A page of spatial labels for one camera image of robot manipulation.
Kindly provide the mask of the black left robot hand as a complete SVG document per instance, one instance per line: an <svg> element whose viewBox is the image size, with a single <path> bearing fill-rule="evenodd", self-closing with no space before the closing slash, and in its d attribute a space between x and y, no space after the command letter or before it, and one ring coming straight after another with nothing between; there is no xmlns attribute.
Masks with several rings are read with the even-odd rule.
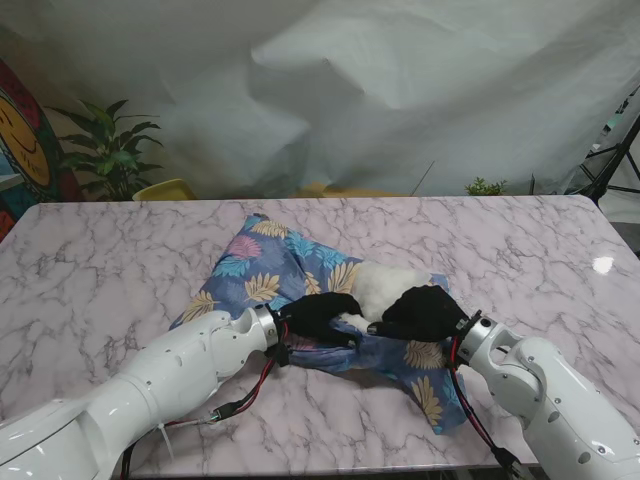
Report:
<svg viewBox="0 0 640 480"><path fill-rule="evenodd" d="M323 344L353 347L356 336L330 325L344 313L360 315L362 311L353 296L336 292L306 295L280 309L281 318L294 334Z"/></svg>

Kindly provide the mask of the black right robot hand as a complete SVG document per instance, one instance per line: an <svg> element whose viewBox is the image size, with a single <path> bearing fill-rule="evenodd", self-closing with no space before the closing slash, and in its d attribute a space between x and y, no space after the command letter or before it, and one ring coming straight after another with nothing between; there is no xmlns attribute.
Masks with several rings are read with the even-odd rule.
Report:
<svg viewBox="0 0 640 480"><path fill-rule="evenodd" d="M471 325L456 301L439 285L412 287L367 327L370 335L439 342L465 333Z"/></svg>

